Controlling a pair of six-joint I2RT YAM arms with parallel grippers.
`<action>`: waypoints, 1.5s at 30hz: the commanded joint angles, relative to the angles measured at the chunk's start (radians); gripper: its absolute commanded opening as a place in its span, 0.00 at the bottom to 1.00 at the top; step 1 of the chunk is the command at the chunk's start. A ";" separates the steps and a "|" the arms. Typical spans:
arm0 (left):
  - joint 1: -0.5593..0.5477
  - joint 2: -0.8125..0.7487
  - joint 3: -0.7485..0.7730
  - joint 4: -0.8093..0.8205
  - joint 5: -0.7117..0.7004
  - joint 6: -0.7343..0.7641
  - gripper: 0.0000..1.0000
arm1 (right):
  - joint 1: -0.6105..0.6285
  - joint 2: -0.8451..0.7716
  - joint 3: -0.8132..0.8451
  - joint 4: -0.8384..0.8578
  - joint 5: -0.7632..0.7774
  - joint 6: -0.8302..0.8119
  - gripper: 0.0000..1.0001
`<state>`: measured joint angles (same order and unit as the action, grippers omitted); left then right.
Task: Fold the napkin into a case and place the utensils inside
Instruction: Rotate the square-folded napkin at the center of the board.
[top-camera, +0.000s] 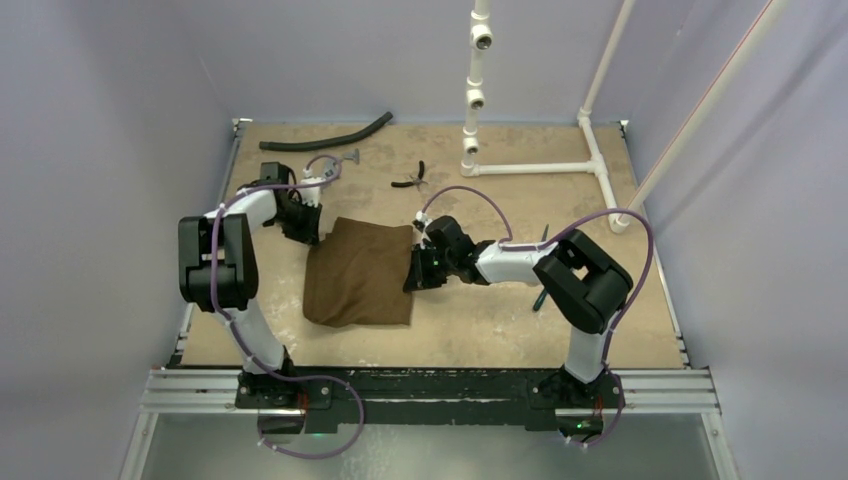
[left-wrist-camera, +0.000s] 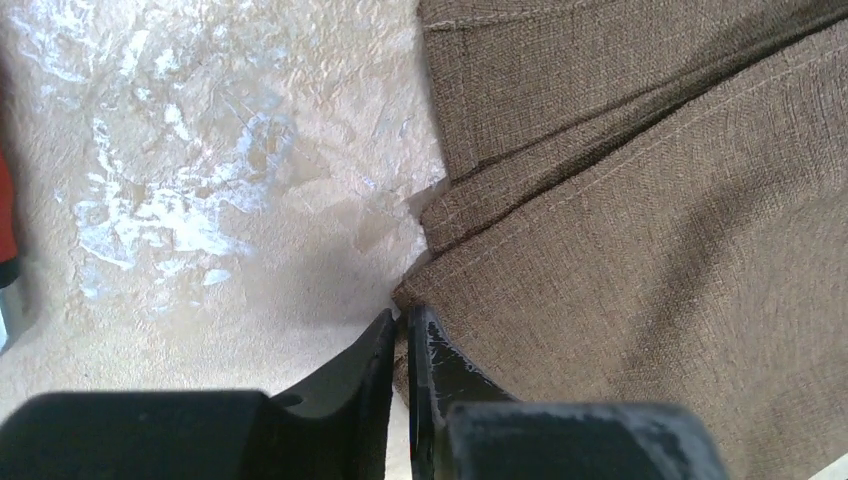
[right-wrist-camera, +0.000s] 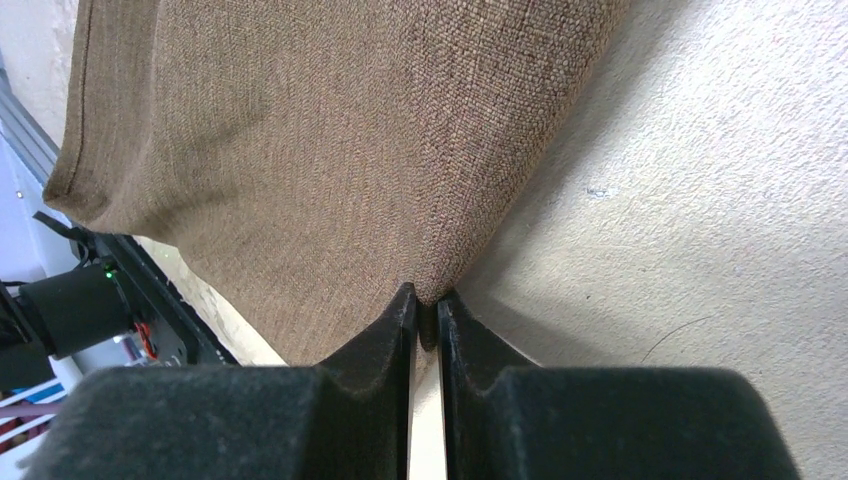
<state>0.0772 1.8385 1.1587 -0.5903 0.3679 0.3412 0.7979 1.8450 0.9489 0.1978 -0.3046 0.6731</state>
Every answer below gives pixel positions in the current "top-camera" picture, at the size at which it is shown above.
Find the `brown cloth napkin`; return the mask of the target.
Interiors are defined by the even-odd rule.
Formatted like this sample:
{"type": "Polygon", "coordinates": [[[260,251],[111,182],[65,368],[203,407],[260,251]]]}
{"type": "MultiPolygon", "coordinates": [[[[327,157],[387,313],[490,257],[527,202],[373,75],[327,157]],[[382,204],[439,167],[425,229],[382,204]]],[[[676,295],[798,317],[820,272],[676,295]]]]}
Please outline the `brown cloth napkin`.
{"type": "Polygon", "coordinates": [[[330,328],[411,323],[413,296],[403,290],[411,265],[413,228],[339,217],[310,249],[302,313],[330,328]]]}

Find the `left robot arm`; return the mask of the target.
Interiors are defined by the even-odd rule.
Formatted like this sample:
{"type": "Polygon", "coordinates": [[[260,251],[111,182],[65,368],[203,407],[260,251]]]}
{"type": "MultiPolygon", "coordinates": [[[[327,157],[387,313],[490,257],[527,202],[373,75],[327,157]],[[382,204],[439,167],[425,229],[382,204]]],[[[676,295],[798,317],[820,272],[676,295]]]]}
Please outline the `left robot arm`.
{"type": "Polygon", "coordinates": [[[243,362],[242,390],[259,394],[275,409],[292,405],[307,379],[297,374],[259,305],[253,234],[277,226],[288,240],[318,245],[322,192],[340,173],[337,163],[321,173],[307,165],[297,176],[282,163],[265,162],[258,179],[240,186],[232,198],[178,222],[183,299],[214,314],[229,331],[243,362]]]}

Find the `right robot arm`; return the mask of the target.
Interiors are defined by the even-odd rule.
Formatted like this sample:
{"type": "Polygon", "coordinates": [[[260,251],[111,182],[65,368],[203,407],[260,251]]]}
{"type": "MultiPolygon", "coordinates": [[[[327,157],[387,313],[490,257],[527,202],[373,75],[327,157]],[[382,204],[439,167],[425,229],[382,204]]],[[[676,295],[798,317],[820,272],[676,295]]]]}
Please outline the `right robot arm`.
{"type": "Polygon", "coordinates": [[[594,240],[573,229],[551,243],[476,243],[454,217],[423,213],[413,226],[422,239],[411,248],[404,292],[440,288],[451,277],[479,286],[540,285],[572,328],[560,374],[564,399],[584,407],[599,396],[610,321],[624,311],[634,282],[594,240]]]}

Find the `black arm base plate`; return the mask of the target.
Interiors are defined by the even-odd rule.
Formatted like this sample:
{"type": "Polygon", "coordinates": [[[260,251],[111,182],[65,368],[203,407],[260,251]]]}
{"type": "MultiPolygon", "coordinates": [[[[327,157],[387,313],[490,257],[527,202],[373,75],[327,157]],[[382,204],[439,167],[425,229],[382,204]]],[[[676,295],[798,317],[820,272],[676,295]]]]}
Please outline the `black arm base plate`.
{"type": "Polygon", "coordinates": [[[343,424],[518,426],[597,433],[621,405],[609,372],[588,384],[564,368],[297,366],[294,382],[242,372],[235,406],[288,412],[308,433],[343,424]]]}

